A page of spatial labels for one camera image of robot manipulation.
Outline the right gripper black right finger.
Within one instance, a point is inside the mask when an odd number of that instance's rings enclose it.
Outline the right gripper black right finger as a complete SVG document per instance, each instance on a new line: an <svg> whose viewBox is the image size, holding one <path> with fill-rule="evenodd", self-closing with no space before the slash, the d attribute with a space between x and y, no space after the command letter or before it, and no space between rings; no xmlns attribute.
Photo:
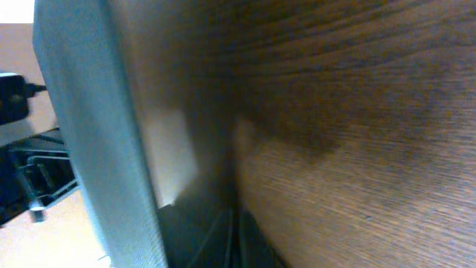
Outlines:
<svg viewBox="0 0 476 268"><path fill-rule="evenodd" d="M239 259L242 268L287 268L248 211L239 214Z"/></svg>

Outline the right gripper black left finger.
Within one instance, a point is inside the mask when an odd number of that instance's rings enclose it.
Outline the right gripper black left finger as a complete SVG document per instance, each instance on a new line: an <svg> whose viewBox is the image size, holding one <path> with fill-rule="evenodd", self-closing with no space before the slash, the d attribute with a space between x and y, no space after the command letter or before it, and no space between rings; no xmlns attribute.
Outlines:
<svg viewBox="0 0 476 268"><path fill-rule="evenodd" d="M176 205L158 210L167 265L172 268L227 268L231 265L233 212L224 210L200 226Z"/></svg>

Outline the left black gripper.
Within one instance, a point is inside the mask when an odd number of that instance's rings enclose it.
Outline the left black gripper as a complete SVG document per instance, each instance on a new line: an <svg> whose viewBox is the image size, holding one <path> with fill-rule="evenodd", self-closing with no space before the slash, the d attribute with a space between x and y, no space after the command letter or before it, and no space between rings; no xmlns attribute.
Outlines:
<svg viewBox="0 0 476 268"><path fill-rule="evenodd" d="M1 147L1 225L27 212L33 223L79 188L58 128Z"/></svg>

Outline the dark green box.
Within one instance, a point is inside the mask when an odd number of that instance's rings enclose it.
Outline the dark green box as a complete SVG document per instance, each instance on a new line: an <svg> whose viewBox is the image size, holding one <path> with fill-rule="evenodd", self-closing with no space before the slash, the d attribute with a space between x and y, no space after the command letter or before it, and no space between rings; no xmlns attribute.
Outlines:
<svg viewBox="0 0 476 268"><path fill-rule="evenodd" d="M94 230L115 267L166 267L112 6L34 5L33 47Z"/></svg>

